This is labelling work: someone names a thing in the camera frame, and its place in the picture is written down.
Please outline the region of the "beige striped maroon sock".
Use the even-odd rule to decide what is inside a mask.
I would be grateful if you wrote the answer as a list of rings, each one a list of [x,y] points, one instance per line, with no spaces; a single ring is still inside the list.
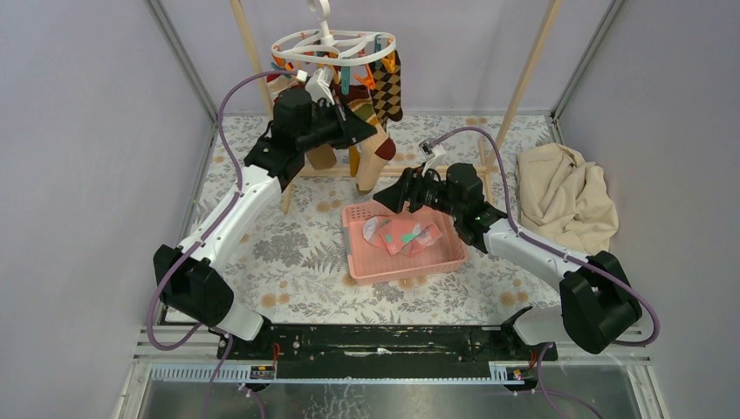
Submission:
[[[348,95],[342,98],[356,115],[377,128],[377,134],[358,145],[361,162],[359,173],[354,178],[355,186],[360,195],[367,195],[375,188],[382,170],[395,157],[396,146],[380,124],[373,109],[371,94],[366,87],[350,86]]]

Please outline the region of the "brown yellow argyle sock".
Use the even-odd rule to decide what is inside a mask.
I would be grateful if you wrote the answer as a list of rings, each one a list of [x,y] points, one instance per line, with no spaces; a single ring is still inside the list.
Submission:
[[[383,126],[387,123],[401,121],[403,109],[401,104],[401,60],[394,51],[376,64],[373,69],[375,89],[372,90],[372,102],[375,114]]]

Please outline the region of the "pink patterned sock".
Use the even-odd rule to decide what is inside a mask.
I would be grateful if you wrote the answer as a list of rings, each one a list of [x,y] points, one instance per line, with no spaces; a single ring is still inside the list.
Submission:
[[[389,256],[412,257],[434,245],[442,231],[436,223],[424,222],[414,216],[375,216],[362,226],[363,238]]]

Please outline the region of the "pink basket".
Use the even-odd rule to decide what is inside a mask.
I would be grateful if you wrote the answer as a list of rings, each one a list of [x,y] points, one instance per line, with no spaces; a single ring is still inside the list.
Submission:
[[[452,218],[426,207],[395,214],[375,201],[347,205],[342,231],[359,285],[450,273],[469,260]]]

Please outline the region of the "white round clip hanger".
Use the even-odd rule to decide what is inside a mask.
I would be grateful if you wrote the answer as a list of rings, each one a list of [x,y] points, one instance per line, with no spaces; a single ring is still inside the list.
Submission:
[[[328,23],[332,12],[329,2],[309,1],[307,6],[318,27],[297,31],[275,41],[271,46],[273,58],[338,67],[371,64],[395,67],[397,44],[393,34],[332,29]]]

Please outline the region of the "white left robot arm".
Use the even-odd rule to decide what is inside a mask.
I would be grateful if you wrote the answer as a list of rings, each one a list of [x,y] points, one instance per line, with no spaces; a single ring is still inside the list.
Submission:
[[[156,298],[197,323],[237,338],[251,359],[268,353],[265,318],[240,303],[222,271],[259,215],[277,202],[305,165],[307,152],[343,149],[377,134],[342,99],[313,100],[302,88],[280,93],[267,124],[243,160],[236,182],[208,217],[177,246],[154,254]]]

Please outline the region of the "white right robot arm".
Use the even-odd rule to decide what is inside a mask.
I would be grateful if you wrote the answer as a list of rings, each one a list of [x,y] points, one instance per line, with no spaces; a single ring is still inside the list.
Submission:
[[[518,265],[558,293],[558,305],[525,309],[507,320],[511,329],[500,346],[509,358],[521,360],[535,346],[557,341],[599,354],[620,344],[642,318],[641,302],[614,255],[569,251],[528,231],[486,201],[483,181],[468,163],[452,165],[446,175],[405,168],[373,199],[394,213],[430,209],[451,216],[464,243]]]

